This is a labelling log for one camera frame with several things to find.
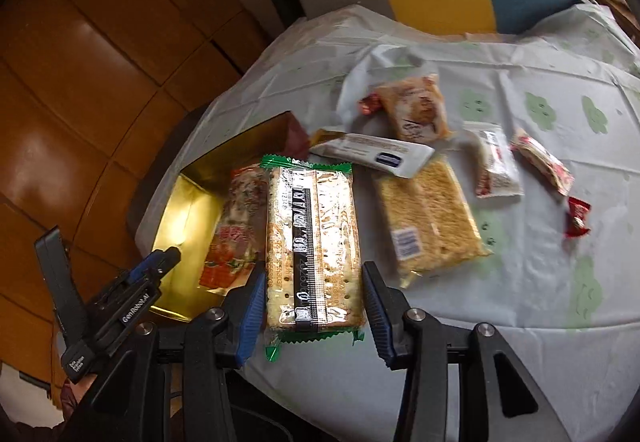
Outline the beige round cookie pack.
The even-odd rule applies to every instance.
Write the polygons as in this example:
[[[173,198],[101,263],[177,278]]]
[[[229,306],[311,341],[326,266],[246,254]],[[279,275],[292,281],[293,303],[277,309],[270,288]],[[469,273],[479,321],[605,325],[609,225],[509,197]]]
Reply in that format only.
[[[382,84],[373,94],[390,117],[398,139],[430,145],[451,136],[437,74]]]

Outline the pink floral snack packet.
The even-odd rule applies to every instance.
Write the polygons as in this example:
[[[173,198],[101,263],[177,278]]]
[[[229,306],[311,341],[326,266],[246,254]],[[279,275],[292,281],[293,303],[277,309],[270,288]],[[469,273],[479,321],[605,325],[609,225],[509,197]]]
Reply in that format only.
[[[537,139],[522,128],[517,128],[512,135],[511,148],[533,165],[558,194],[562,197],[570,194],[575,177],[564,163]]]

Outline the white red text snack packet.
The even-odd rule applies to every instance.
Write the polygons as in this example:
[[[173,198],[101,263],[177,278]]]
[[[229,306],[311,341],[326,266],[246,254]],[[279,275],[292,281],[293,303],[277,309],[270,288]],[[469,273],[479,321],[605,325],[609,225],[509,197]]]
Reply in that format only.
[[[510,144],[500,125],[465,121],[463,130],[475,148],[478,198],[521,197],[524,189]]]

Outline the gold and maroon gift box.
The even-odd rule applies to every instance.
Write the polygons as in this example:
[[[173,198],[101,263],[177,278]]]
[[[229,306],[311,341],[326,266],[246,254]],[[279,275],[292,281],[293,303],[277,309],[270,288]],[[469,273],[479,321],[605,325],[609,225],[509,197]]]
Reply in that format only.
[[[181,261],[163,278],[162,296],[152,306],[154,313],[186,323],[221,301],[222,295],[200,285],[200,277],[228,197],[232,171],[266,154],[304,159],[307,153],[308,135],[293,113],[285,111],[228,139],[218,139],[171,176],[151,248],[176,247]]]

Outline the yellow rice crisp pack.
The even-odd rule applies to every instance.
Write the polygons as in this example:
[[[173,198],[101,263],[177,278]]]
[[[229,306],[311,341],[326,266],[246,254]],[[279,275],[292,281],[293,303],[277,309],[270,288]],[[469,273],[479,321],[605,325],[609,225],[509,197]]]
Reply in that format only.
[[[428,160],[410,180],[381,175],[374,186],[402,288],[420,277],[491,255],[445,156]]]

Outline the long white snack bar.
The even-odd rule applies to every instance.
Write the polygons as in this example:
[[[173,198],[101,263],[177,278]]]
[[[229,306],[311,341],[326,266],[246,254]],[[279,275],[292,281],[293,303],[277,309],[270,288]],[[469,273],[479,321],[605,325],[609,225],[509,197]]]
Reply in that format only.
[[[435,152],[430,146],[398,139],[323,129],[311,137],[309,151],[406,180],[416,176]]]

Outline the green edged cracker pack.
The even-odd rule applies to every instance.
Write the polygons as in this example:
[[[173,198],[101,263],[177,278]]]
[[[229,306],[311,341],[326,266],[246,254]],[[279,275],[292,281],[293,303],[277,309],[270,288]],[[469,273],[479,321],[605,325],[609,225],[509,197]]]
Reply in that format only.
[[[265,155],[265,355],[283,344],[362,338],[361,255],[352,165]]]

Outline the small red candy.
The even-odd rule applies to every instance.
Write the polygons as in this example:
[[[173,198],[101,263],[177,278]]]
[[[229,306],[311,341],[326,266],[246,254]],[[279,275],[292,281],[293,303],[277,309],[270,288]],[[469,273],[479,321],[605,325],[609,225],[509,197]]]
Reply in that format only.
[[[582,199],[570,196],[567,198],[566,238],[579,238],[590,232],[588,217],[591,205]]]

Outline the red orange snack bag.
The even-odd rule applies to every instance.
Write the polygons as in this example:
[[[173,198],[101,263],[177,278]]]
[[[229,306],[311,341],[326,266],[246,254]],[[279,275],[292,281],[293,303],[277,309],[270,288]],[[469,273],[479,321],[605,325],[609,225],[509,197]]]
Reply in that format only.
[[[216,295],[244,286],[264,260],[268,173],[258,163],[234,170],[198,284]]]

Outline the white green patterned tablecloth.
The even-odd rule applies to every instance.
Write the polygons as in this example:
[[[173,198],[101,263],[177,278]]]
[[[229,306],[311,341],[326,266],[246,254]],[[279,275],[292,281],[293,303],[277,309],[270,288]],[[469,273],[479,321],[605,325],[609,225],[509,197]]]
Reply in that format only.
[[[244,377],[349,441],[605,441],[639,389],[639,51],[582,3],[522,36],[358,5],[218,96],[134,238],[267,281]]]

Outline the long red candy bar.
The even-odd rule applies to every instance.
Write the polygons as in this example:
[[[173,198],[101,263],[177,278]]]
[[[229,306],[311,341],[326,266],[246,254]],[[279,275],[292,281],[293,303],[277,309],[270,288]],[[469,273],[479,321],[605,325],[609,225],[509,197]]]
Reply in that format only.
[[[375,93],[361,98],[360,101],[358,102],[358,106],[359,106],[360,113],[362,113],[363,116],[372,116],[378,111],[381,111],[384,109],[384,105],[382,103],[380,96],[378,96],[378,94],[375,94]]]

